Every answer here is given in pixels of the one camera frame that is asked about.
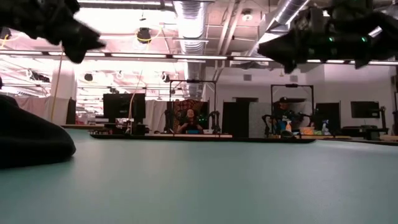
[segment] teal table surface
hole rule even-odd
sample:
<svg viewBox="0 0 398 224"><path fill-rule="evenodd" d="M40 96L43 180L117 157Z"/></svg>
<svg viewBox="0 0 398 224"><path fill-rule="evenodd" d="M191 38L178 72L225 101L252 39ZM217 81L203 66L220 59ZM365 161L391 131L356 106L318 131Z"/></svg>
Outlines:
<svg viewBox="0 0 398 224"><path fill-rule="evenodd" d="M398 223L398 148L97 140L0 170L1 224Z"/></svg>

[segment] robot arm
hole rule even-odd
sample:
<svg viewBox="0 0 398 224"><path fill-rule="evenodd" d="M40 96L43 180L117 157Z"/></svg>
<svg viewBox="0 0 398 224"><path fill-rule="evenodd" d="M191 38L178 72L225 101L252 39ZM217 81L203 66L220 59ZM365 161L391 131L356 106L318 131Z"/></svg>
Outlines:
<svg viewBox="0 0 398 224"><path fill-rule="evenodd" d="M66 56L81 63L87 50L105 44L100 42L99 33L73 18L79 9L77 0L2 0L0 26L32 39L44 38L53 45L61 43Z"/></svg>

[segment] ceiling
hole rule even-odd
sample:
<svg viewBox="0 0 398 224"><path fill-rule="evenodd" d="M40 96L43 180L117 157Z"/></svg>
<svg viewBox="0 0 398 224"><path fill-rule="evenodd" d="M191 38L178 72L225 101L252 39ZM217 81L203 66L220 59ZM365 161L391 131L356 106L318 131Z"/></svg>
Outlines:
<svg viewBox="0 0 398 224"><path fill-rule="evenodd" d="M257 27L264 14L276 8L278 0L243 0L243 9L252 10L252 19L244 21L241 14L238 17L236 28L233 31L233 39L228 46L227 54L231 52L245 52L253 47L258 38ZM217 53L220 36L223 30L223 21L230 0L216 0L209 3L206 11L206 36L207 44L205 54ZM135 10L135 9L94 9L82 8L75 15L79 21L88 24L101 33L101 39L106 42L106 48L101 52L142 52L142 53L164 53L180 54L180 42L178 41L177 16L172 11ZM150 28L152 39L150 44L143 45L136 38L140 27ZM61 51L60 46L50 45L44 39L32 40L20 32L13 32L11 40L2 43L2 50L38 50L38 51ZM0 74L3 82L8 84L45 84L33 80L28 70L40 73L50 80L54 68L59 60L54 59L32 59L20 57L7 57L2 55L0 61ZM80 106L96 109L101 108L101 95L109 93L107 86L118 86L119 91L134 92L136 86L148 87L147 96L157 99L168 100L169 84L164 83L160 76L168 74L172 79L184 79L185 62L138 62L138 61L115 61L115 60L85 60L80 65L75 65L75 75L78 86L87 88L78 89L78 104ZM236 75L241 81L241 69L236 70ZM93 74L93 81L84 79L85 74ZM230 83L230 78L220 78L220 83ZM173 83L181 90L176 89L175 98L187 96L187 87L184 83ZM12 94L30 94L35 96L48 96L50 87L4 87L3 92Z"/></svg>

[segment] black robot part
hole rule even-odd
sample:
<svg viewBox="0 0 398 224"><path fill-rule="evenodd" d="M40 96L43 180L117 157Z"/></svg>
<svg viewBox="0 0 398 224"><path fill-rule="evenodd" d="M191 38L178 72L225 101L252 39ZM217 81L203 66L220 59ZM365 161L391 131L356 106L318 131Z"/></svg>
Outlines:
<svg viewBox="0 0 398 224"><path fill-rule="evenodd" d="M299 13L285 35L259 44L258 53L281 63L285 73L307 60L354 60L355 68L371 60L387 60L398 52L398 21L373 12L369 1L334 1L327 8L309 7ZM324 17L328 11L330 17ZM376 28L381 32L370 36Z"/></svg>
<svg viewBox="0 0 398 224"><path fill-rule="evenodd" d="M0 27L21 31L32 39L44 38L53 45L62 44L66 56L81 63L88 50L105 44L99 33L73 18L79 9L77 0L2 0Z"/></svg>

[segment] white curtain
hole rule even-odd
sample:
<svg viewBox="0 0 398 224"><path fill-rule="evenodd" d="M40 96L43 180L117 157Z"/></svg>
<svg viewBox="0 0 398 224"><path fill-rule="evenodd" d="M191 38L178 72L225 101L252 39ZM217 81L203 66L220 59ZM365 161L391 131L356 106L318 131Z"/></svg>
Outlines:
<svg viewBox="0 0 398 224"><path fill-rule="evenodd" d="M167 101L146 101L146 118L144 119L144 124L147 125L151 133L153 133L154 131L163 131L166 124L164 115L164 111L166 109Z"/></svg>
<svg viewBox="0 0 398 224"><path fill-rule="evenodd" d="M14 97L19 107L38 117L51 121L53 97ZM53 112L52 122L58 125L66 124L69 100L57 98Z"/></svg>

